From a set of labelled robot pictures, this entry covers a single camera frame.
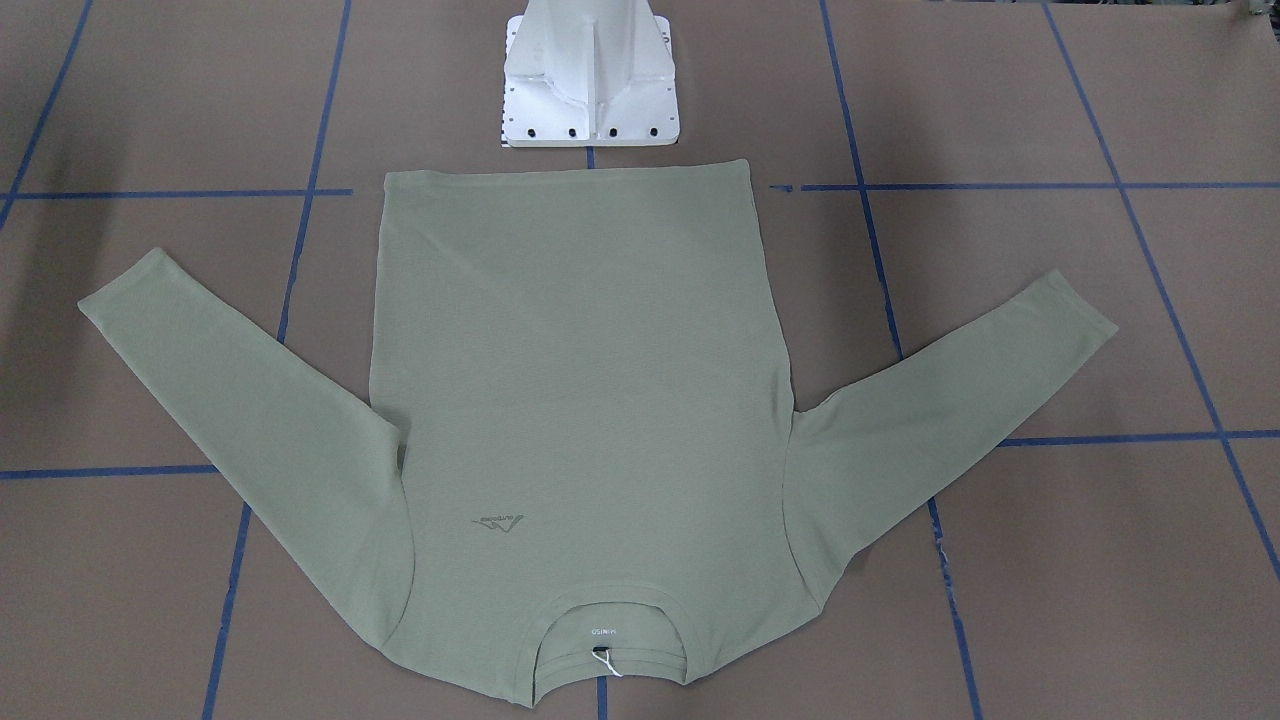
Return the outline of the olive green long-sleeve shirt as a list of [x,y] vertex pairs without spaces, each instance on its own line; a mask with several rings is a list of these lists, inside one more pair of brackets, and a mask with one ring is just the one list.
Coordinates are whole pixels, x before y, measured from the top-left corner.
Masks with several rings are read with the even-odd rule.
[[161,249],[79,309],[364,642],[524,707],[809,623],[1117,329],[1050,272],[799,411],[744,160],[384,187],[369,401]]

